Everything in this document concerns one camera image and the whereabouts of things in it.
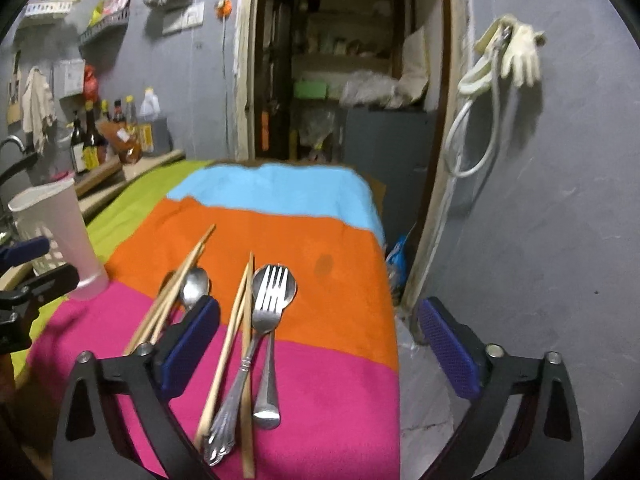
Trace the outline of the white plastic utensil cup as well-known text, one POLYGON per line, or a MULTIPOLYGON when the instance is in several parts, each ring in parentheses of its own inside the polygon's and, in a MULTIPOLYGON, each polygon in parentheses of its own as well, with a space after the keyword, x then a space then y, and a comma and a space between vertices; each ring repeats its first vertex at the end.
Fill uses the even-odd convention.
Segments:
POLYGON ((110 281, 90 243, 73 178, 26 188, 8 208, 20 240, 49 240, 49 251, 32 262, 37 276, 70 263, 79 274, 73 299, 89 300, 107 289, 110 281))

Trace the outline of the ornate silver fork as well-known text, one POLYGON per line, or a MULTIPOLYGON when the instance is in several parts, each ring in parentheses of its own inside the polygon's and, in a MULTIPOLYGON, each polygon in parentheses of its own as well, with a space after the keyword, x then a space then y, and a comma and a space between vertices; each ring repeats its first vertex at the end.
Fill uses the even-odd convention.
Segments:
POLYGON ((215 415, 209 427, 206 441, 203 445, 204 460, 209 466, 216 466, 232 451, 235 444, 236 422, 243 389, 247 377, 250 376, 250 368, 256 350, 263 336, 273 332, 279 325, 282 316, 277 315, 269 305, 266 292, 268 290, 268 278, 262 281, 259 289, 259 297, 250 318, 250 327, 253 330, 252 338, 247 352, 242 357, 238 372, 235 375, 231 388, 221 403, 220 409, 215 415))

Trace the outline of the chrome kitchen faucet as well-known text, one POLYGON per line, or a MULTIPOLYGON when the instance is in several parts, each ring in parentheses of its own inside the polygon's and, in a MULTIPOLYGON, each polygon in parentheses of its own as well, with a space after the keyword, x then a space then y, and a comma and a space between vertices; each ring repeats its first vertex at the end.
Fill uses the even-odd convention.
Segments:
POLYGON ((7 136, 5 139, 1 140, 0 150, 3 150, 6 145, 15 146, 22 156, 26 155, 26 146, 18 136, 7 136))

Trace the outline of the silver spoon by chopsticks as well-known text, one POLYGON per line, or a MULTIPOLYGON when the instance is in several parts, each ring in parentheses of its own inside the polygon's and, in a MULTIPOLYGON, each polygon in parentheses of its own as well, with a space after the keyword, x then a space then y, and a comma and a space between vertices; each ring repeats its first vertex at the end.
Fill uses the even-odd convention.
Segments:
POLYGON ((194 266, 183 279, 178 297, 171 306, 171 311, 189 311, 203 296, 210 292, 210 279, 206 271, 200 266, 194 266))

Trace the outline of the dark bottle yellow cap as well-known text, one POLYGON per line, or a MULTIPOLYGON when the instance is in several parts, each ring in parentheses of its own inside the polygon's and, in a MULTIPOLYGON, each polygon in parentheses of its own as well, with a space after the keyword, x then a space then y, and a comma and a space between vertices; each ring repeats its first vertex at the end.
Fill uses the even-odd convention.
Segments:
POLYGON ((81 122, 78 113, 75 112, 72 134, 70 135, 70 154, 72 154, 75 174, 84 174, 87 171, 87 166, 84 159, 84 144, 85 133, 81 128, 81 122))

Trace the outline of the dark soy sauce bottle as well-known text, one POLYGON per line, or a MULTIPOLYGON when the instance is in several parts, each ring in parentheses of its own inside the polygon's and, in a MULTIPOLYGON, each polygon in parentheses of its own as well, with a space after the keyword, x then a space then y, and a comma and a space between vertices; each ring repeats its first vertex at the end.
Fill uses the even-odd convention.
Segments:
POLYGON ((96 128, 96 118, 94 118, 94 103, 85 102, 86 111, 86 136, 82 156, 88 170, 93 170, 106 162, 107 143, 96 128))

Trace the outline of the silver spoon under fork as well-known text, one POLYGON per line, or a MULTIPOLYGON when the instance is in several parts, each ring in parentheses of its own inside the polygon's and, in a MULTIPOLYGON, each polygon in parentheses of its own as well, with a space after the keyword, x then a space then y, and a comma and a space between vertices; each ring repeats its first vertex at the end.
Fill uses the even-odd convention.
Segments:
MULTIPOLYGON (((295 298, 297 292, 295 278, 290 270, 282 264, 266 264, 254 273, 255 302, 259 297, 259 289, 262 287, 264 278, 268 278, 266 296, 269 305, 277 315, 282 316, 284 309, 295 298)), ((263 430, 276 429, 281 423, 276 359, 274 358, 274 332, 271 332, 267 337, 265 364, 262 368, 262 377, 253 408, 253 418, 256 425, 263 430)))

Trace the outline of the hanging beige cloth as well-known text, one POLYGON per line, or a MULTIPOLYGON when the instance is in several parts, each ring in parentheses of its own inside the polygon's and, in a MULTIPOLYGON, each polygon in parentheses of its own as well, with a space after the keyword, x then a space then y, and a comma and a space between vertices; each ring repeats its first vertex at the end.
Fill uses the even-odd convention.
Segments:
POLYGON ((34 150, 42 154, 48 143, 48 132, 58 118, 47 77, 38 66, 32 67, 28 73, 22 109, 23 131, 30 134, 34 150))

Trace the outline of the orange snack packet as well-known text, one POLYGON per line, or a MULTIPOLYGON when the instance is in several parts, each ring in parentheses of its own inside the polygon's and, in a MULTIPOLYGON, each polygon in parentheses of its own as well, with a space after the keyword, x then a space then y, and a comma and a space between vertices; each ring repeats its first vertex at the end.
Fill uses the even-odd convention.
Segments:
POLYGON ((100 122, 98 129, 122 164, 133 165, 140 160, 140 143, 137 137, 128 131, 124 122, 100 122))

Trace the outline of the multicolour striped towel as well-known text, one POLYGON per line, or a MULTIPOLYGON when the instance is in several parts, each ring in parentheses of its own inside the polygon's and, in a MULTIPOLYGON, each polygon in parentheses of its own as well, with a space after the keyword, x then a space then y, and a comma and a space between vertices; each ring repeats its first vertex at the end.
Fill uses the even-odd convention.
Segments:
POLYGON ((248 264, 279 309, 247 385, 276 374, 281 420, 254 431, 259 479, 396 479, 399 364, 394 309, 369 185, 338 167, 198 166, 148 174, 90 224, 110 286, 46 310, 20 395, 29 429, 46 432, 79 352, 119 356, 160 282, 204 240, 200 258, 228 318, 248 264))

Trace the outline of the large oil jug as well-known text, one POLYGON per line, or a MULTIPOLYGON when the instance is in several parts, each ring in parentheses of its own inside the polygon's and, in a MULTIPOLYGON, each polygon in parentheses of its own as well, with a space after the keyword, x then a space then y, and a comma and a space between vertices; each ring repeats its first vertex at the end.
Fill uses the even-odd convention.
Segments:
POLYGON ((145 89, 139 108, 138 127, 145 156, 160 156, 171 151, 167 118, 160 109, 160 100, 152 87, 145 89))

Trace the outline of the red plastic bag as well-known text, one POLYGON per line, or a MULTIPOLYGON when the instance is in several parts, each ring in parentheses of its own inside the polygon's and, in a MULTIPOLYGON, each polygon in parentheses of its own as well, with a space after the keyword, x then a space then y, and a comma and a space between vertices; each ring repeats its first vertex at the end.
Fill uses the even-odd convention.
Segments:
POLYGON ((86 64, 84 68, 84 88, 82 88, 82 94, 86 101, 93 103, 99 101, 99 81, 98 78, 96 78, 96 69, 90 64, 86 64))

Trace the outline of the green box on shelf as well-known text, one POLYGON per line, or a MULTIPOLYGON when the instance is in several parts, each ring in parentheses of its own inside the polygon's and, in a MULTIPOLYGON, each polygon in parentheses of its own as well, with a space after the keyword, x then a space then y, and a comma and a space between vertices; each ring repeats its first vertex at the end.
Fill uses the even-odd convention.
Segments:
POLYGON ((298 100, 325 100, 328 84, 323 80, 299 79, 294 82, 293 96, 298 100))

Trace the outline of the grey cabinet in doorway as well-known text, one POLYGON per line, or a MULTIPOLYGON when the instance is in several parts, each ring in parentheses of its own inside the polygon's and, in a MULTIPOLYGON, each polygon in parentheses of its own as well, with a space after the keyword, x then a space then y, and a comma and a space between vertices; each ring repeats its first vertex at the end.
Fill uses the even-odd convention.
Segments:
POLYGON ((418 218, 435 135, 435 115, 422 110, 346 113, 344 163, 385 185, 382 225, 387 245, 418 218))

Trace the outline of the clear plastic bag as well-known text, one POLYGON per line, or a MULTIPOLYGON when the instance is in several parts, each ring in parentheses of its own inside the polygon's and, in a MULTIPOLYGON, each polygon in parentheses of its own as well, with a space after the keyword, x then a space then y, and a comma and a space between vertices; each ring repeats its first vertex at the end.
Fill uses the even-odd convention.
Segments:
POLYGON ((340 105, 342 107, 374 107, 398 110, 408 103, 399 81, 391 76, 357 70, 344 83, 340 105))

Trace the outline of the white rubber glove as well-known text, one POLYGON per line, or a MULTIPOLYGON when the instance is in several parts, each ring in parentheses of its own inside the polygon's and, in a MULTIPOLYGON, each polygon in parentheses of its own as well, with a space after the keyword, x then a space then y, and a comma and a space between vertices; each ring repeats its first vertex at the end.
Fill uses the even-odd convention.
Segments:
POLYGON ((515 23, 511 39, 503 52, 500 76, 503 79, 511 78, 516 88, 521 88, 523 84, 533 88, 541 81, 538 48, 546 40, 542 30, 535 30, 529 24, 515 23))

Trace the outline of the white wall box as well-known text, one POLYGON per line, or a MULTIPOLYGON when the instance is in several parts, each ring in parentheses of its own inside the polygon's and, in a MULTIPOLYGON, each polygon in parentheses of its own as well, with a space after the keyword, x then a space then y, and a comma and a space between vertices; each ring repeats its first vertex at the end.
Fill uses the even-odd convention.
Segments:
POLYGON ((84 92, 86 62, 82 58, 55 62, 52 66, 52 93, 57 99, 84 92))

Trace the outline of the white wall rack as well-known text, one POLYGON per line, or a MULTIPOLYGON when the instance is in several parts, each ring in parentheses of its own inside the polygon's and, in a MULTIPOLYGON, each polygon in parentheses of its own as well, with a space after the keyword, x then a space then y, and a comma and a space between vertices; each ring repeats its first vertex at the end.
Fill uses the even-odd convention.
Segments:
POLYGON ((26 4, 24 10, 25 20, 42 21, 46 18, 57 20, 64 18, 81 0, 36 0, 26 4))

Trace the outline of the grey wall basket shelf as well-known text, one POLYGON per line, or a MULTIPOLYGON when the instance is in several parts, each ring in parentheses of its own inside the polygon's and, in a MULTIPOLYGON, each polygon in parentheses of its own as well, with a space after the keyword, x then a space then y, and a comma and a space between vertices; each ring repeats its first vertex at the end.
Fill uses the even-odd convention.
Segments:
POLYGON ((114 27, 128 24, 131 0, 102 0, 91 14, 87 28, 79 35, 78 44, 90 44, 114 27))

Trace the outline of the white wall socket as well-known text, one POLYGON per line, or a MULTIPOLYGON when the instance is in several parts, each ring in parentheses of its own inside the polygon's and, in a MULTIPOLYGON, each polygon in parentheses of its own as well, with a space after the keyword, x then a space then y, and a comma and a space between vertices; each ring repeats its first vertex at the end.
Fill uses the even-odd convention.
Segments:
POLYGON ((163 18, 162 34, 170 36, 183 30, 200 27, 204 23, 204 15, 204 2, 166 13, 163 18))

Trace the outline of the orange wall hook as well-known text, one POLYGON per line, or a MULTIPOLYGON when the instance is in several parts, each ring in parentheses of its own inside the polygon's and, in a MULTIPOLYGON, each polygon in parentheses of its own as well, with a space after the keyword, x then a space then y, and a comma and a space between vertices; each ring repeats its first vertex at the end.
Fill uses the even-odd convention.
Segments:
POLYGON ((233 6, 231 0, 219 0, 216 3, 216 15, 218 20, 228 20, 229 16, 232 13, 232 9, 233 6))

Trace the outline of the wooden door frame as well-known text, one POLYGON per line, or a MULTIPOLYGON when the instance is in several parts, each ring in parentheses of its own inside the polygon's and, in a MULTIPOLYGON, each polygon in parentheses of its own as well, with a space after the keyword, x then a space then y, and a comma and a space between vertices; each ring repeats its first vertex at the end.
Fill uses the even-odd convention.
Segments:
MULTIPOLYGON (((235 0, 234 24, 234 112, 236 148, 233 158, 241 162, 255 159, 255 121, 253 96, 255 82, 255 48, 258 0, 235 0)), ((457 86, 462 73, 471 67, 474 32, 473 0, 442 0, 444 39, 442 40, 442 70, 440 71, 439 104, 436 119, 435 148, 427 169, 426 190, 423 193, 418 226, 422 229, 416 258, 401 299, 405 310, 419 300, 449 216, 456 180, 448 171, 447 158, 456 156, 454 138, 449 130, 462 107, 457 86)))

